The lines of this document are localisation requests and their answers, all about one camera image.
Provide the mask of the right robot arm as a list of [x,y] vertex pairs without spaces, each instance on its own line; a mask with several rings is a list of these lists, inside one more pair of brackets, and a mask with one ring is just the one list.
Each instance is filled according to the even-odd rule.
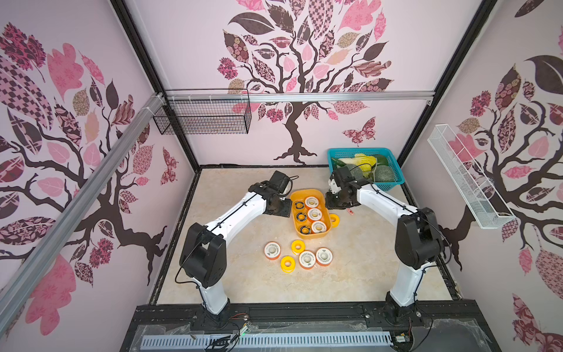
[[328,182],[325,194],[328,209],[363,205],[385,218],[396,229],[394,250],[400,261],[394,286],[386,294],[383,316],[397,325],[416,312],[422,280],[444,251],[435,213],[399,201],[367,181]]

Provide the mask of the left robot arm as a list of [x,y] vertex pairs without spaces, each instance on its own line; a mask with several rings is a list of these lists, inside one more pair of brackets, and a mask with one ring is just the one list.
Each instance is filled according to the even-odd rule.
[[193,223],[186,234],[180,255],[180,270],[195,283],[202,306],[219,316],[230,303],[221,282],[227,270],[227,248],[243,228],[262,215],[290,216],[288,198],[293,180],[263,181],[249,187],[245,196],[225,214],[207,224]]

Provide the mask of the yellow plastic storage box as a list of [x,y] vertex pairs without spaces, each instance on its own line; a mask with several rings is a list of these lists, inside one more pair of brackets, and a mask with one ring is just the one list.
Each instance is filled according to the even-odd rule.
[[324,196],[317,189],[297,190],[290,195],[291,219],[300,239],[325,237],[332,228],[331,214],[325,206]]

